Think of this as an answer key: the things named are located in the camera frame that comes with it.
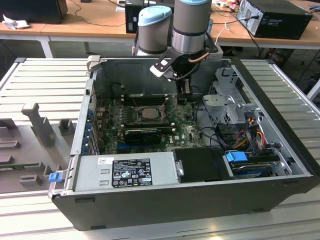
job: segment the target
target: motherboard chip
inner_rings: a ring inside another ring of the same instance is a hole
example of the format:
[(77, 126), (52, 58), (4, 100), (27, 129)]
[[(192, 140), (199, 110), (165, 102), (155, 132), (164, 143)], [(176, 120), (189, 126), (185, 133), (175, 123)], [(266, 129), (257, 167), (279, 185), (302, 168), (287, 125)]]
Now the motherboard chip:
[(155, 107), (144, 108), (142, 110), (142, 117), (146, 119), (157, 119), (159, 116), (158, 110)]

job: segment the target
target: yellow wire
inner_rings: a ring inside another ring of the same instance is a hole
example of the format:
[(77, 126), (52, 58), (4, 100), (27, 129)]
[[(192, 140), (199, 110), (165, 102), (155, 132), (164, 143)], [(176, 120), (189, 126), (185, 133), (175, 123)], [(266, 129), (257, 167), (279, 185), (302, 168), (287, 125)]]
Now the yellow wire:
[(234, 148), (236, 149), (236, 148), (240, 147), (241, 145), (245, 144), (247, 141), (248, 141), (248, 138), (246, 138), (242, 142), (238, 143)]

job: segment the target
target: floor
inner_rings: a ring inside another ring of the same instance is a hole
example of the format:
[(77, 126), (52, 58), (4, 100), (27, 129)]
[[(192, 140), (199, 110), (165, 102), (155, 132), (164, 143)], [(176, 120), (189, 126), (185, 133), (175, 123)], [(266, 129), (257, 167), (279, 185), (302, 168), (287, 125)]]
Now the floor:
[[(0, 43), (0, 79), (6, 73), (17, 57), (44, 58), (42, 47), (37, 41), (5, 40)], [(130, 43), (89, 43), (90, 50), (94, 54), (105, 57), (125, 57), (131, 54)], [(56, 58), (87, 58), (83, 42), (54, 41), (50, 42), (50, 47)], [(242, 59), (254, 59), (256, 48), (247, 47), (243, 51), (234, 50), (233, 53)], [(306, 66), (315, 56), (317, 50), (295, 50), (283, 71), (293, 80), (297, 80)], [(313, 62), (304, 74), (299, 87), (304, 90), (308, 85), (310, 77), (320, 71), (320, 65)]]

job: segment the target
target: paper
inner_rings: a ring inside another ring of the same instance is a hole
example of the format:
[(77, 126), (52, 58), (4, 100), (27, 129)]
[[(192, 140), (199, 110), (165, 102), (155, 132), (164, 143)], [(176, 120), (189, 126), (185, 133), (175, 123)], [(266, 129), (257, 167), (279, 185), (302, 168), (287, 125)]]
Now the paper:
[(3, 21), (2, 23), (6, 25), (9, 29), (22, 29), (22, 28), (28, 28), (30, 25), (28, 25), (27, 21), (25, 20), (12, 20), (5, 15), (3, 15)]

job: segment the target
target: side panel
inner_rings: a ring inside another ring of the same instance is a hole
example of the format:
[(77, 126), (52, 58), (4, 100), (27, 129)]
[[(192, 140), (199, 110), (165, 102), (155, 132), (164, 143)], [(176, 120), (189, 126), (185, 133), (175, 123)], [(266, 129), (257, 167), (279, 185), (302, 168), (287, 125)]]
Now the side panel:
[(57, 196), (52, 201), (77, 230), (88, 231), (267, 212), (289, 196), (306, 193), (317, 184), (319, 178), (304, 177), (289, 181)]

